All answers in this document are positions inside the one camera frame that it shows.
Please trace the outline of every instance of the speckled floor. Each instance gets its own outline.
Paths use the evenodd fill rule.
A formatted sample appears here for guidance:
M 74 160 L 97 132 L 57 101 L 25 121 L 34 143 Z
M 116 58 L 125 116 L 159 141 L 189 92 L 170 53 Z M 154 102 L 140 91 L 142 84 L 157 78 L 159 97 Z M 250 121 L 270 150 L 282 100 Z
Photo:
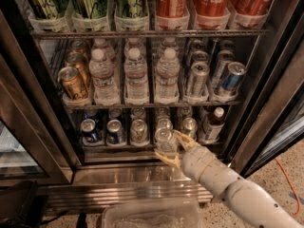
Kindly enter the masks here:
M 298 195 L 304 199 L 304 140 L 294 145 L 287 152 L 278 157 L 291 178 Z M 249 180 L 263 187 L 289 214 L 297 210 L 296 200 L 290 196 L 291 188 L 280 170 L 276 161 L 273 160 L 263 168 L 255 172 Z M 221 203 L 207 203 L 202 208 L 202 219 L 205 228 L 250 228 L 251 225 L 239 219 L 232 211 Z M 100 228 L 101 214 L 87 214 L 87 228 Z M 42 228 L 76 228 L 78 216 L 66 215 L 54 220 Z M 304 210 L 295 218 L 304 225 Z

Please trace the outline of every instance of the refrigerator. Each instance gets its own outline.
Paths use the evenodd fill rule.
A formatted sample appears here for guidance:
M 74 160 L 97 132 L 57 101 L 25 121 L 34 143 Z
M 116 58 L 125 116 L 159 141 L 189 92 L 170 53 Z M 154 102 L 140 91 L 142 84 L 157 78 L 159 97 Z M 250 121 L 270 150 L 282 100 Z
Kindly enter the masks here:
M 247 72 L 237 98 L 222 103 L 192 104 L 225 109 L 225 125 L 219 140 L 206 146 L 243 177 L 301 140 L 303 118 L 303 0 L 274 0 L 260 29 L 150 30 L 37 33 L 29 23 L 27 0 L 0 0 L 0 186 L 38 181 L 38 194 L 48 195 L 47 210 L 94 210 L 140 199 L 194 197 L 200 203 L 213 196 L 204 187 L 169 167 L 154 154 L 153 116 L 157 104 L 150 87 L 144 104 L 150 143 L 136 147 L 84 146 L 80 122 L 84 110 L 122 108 L 129 127 L 132 105 L 68 105 L 57 77 L 68 44 L 74 39 L 119 40 L 119 60 L 125 38 L 146 42 L 152 79 L 156 49 L 163 37 L 176 37 L 183 52 L 185 38 L 208 38 L 215 43 L 230 39 L 236 58 Z M 173 114 L 188 103 L 169 104 Z

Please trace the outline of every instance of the robotic arm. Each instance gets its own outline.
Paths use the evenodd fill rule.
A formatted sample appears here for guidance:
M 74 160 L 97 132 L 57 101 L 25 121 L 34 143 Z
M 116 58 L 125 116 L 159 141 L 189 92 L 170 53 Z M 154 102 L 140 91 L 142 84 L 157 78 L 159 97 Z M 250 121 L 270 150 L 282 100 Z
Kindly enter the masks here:
M 257 228 L 303 228 L 259 185 L 244 179 L 227 167 L 206 147 L 174 130 L 185 149 L 174 160 L 156 150 L 156 155 L 170 166 L 181 168 L 185 176 L 198 182 L 219 198 L 241 219 Z

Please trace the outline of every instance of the plastic water bottle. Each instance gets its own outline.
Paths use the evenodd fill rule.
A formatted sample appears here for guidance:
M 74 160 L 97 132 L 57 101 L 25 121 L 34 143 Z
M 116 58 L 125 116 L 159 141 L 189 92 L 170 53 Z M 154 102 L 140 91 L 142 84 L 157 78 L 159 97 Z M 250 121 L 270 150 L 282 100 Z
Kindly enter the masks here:
M 165 37 L 164 40 L 160 43 L 157 54 L 158 54 L 158 60 L 163 56 L 164 51 L 167 48 L 172 48 L 176 51 L 176 56 L 179 58 L 179 46 L 175 40 L 174 37 Z
M 129 50 L 132 48 L 138 48 L 141 52 L 141 56 L 146 58 L 146 49 L 141 40 L 141 38 L 129 38 L 124 46 L 124 57 L 127 58 L 129 56 Z
M 149 83 L 147 64 L 138 48 L 132 48 L 128 51 L 128 56 L 124 62 L 124 72 L 126 97 L 130 103 L 148 103 Z
M 176 51 L 168 48 L 156 66 L 156 98 L 161 101 L 169 101 L 176 97 L 178 90 L 178 78 L 180 72 L 180 61 Z
M 93 49 L 91 56 L 88 67 L 95 86 L 95 98 L 101 105 L 118 104 L 119 91 L 115 84 L 113 65 L 102 49 Z

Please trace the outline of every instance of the plastic container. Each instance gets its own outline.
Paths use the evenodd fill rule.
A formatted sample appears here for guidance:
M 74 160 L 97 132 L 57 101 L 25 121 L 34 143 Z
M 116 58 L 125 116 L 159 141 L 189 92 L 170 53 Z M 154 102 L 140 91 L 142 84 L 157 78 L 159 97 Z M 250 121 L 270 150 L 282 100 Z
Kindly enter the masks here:
M 243 15 L 237 13 L 237 11 L 230 2 L 228 3 L 227 7 L 231 13 L 231 16 L 228 21 L 229 29 L 261 29 L 262 26 L 265 24 L 269 14 L 267 12 L 264 15 Z
M 230 12 L 227 8 L 224 10 L 222 16 L 210 17 L 210 16 L 201 16 L 197 13 L 193 1 L 187 0 L 188 6 L 191 12 L 191 28 L 196 30 L 202 29 L 225 29 L 230 17 Z
M 30 24 L 34 28 L 36 33 L 45 32 L 72 32 L 73 5 L 71 2 L 68 3 L 66 8 L 65 16 L 59 19 L 36 19 L 35 15 L 31 13 L 28 17 Z
M 200 207 L 193 198 L 139 199 L 110 206 L 103 213 L 103 228 L 121 227 L 120 220 L 137 219 L 142 224 L 122 227 L 180 227 L 203 228 Z

